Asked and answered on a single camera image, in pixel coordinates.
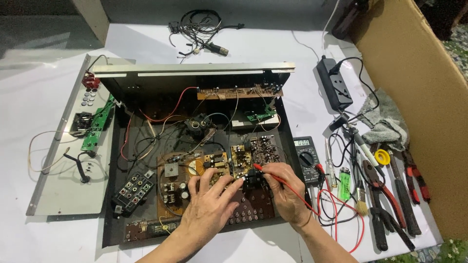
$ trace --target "white table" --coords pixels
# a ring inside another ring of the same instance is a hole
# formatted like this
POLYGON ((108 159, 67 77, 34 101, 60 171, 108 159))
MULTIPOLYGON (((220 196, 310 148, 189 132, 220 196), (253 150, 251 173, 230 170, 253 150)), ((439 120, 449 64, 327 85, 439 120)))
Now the white table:
MULTIPOLYGON (((285 84, 283 97, 292 134, 295 137, 312 136, 320 161, 324 163, 322 133, 335 113, 327 110, 313 74, 313 68, 322 55, 320 36, 319 31, 222 30, 214 39, 217 45, 229 49, 227 57, 202 51, 185 59, 184 63, 295 62, 296 71, 285 84)), ((189 50, 185 45, 187 40, 175 35, 172 41, 179 48, 169 44, 168 30, 163 26, 111 24, 106 47, 89 54, 132 58, 138 64, 179 63, 181 59, 176 58, 177 53, 189 50)), ((353 44, 326 36, 326 55, 339 60, 359 56, 359 51, 353 44)), ((1 262, 125 263, 136 261, 155 247, 124 251, 117 246, 100 248, 103 219, 45 223, 43 217, 25 216, 38 178, 37 173, 27 171, 29 140, 39 132, 57 127, 83 59, 84 54, 66 58, 0 80, 1 160, 4 178, 0 197, 7 201, 0 224, 3 235, 0 241, 1 262)), ((354 113, 359 110, 369 93, 358 80, 356 72, 359 69, 360 63, 357 60, 346 61, 341 67, 341 73, 354 100, 347 110, 354 113)), ((363 80, 372 86, 365 70, 363 80)), ((368 130, 361 123, 358 128, 361 134, 368 130)), ((40 166, 41 159, 47 154, 52 135, 53 133, 45 134, 34 143, 33 166, 40 166)), ((337 145, 333 145, 333 149, 333 158, 338 161, 341 153, 337 145)), ((414 212, 423 233, 412 239, 416 248, 440 244, 442 239, 428 205, 422 202, 414 207, 414 212)), ((348 218, 352 214, 349 209, 343 209, 339 219, 348 218)), ((372 243, 368 217, 365 217, 365 224, 364 238, 359 248, 352 253, 360 262, 408 252, 396 233, 387 236, 388 251, 378 252, 372 243)), ((338 242, 346 250, 352 249, 358 231, 357 219, 340 224, 338 242)), ((281 224, 218 234, 190 262, 300 263, 301 260, 312 261, 305 243, 288 224, 281 224)))

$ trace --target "cloth rag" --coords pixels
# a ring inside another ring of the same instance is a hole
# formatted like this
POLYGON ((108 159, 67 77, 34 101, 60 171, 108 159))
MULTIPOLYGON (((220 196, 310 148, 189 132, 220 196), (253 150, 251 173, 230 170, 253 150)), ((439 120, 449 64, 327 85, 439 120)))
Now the cloth rag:
MULTIPOLYGON (((379 98, 379 106, 370 112, 358 117, 366 124, 370 131, 362 135, 367 144, 386 143, 390 148, 404 151, 410 142, 410 134, 395 102, 382 88, 375 94, 379 98)), ((375 96, 370 94, 358 114, 371 109, 377 105, 375 96)))

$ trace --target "pliers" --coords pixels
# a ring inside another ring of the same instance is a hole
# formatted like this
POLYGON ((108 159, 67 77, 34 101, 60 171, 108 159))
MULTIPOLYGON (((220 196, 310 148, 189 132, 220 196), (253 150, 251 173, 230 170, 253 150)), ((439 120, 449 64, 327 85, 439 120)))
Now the pliers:
POLYGON ((408 185, 409 195, 413 200, 415 205, 420 204, 419 197, 417 196, 416 190, 414 188, 413 177, 416 178, 419 189, 421 190, 421 195, 423 196, 424 201, 430 202, 431 196, 429 195, 429 190, 427 189, 426 182, 424 181, 421 173, 417 169, 416 164, 413 161, 413 156, 409 150, 402 152, 404 163, 405 163, 405 172, 406 172, 406 183, 408 185))
POLYGON ((379 180, 379 177, 377 176, 377 171, 368 160, 364 160, 362 162, 362 166, 364 168, 366 177, 369 179, 369 182, 372 185, 369 186, 369 190, 371 191, 370 197, 372 203, 370 213, 372 215, 372 226, 374 230, 375 244, 377 246, 377 249, 380 251, 388 250, 387 238, 384 229, 385 226, 385 228, 390 232, 396 231, 403 240, 403 242, 406 244, 406 246, 411 251, 414 251, 414 244, 403 231, 403 228, 406 227, 406 224, 403 220, 402 211, 398 203, 396 202, 395 197, 385 185, 382 186, 383 183, 379 180), (382 208, 382 205, 380 204, 381 192, 385 195, 385 197, 387 197, 390 204, 392 205, 398 223, 395 221, 395 219, 390 213, 388 213, 385 209, 382 208))

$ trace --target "power outlet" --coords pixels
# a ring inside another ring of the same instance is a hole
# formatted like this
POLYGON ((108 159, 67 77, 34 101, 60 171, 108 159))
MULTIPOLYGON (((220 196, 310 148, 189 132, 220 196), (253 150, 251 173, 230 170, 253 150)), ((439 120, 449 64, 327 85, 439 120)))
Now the power outlet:
POLYGON ((352 104, 352 99, 341 73, 329 74, 330 69, 335 65, 336 61, 334 59, 322 58, 317 64, 317 72, 322 81, 331 108, 336 111, 343 111, 352 104))

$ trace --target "multimeter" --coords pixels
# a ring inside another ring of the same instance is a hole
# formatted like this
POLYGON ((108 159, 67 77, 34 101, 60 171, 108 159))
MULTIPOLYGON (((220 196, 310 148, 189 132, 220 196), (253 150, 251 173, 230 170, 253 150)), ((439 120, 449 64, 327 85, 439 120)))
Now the multimeter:
POLYGON ((312 137, 295 137, 293 140, 305 183, 317 187, 319 185, 319 173, 315 169, 315 165, 320 162, 312 137))

